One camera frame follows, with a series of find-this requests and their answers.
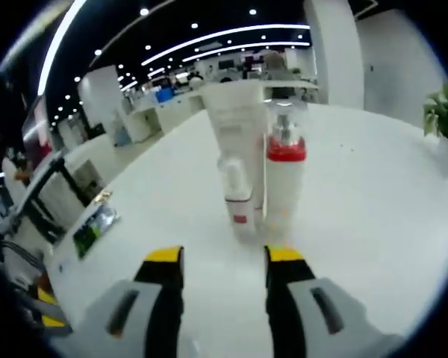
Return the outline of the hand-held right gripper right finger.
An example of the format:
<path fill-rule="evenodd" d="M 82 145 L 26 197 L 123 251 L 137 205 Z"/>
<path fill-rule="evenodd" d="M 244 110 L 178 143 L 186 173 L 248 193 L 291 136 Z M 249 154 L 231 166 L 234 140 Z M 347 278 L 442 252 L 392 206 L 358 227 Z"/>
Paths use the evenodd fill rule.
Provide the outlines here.
<path fill-rule="evenodd" d="M 404 339 L 374 327 L 365 306 L 318 278 L 295 249 L 264 248 L 266 312 L 275 357 L 390 357 Z"/>

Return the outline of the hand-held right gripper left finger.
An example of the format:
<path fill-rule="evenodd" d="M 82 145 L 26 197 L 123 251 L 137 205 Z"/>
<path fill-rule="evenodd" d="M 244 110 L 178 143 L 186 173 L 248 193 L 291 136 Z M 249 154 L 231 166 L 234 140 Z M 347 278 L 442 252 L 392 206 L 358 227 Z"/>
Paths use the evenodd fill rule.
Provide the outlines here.
<path fill-rule="evenodd" d="M 184 312 L 184 249 L 151 252 L 84 311 L 63 341 L 65 357 L 177 357 Z"/>

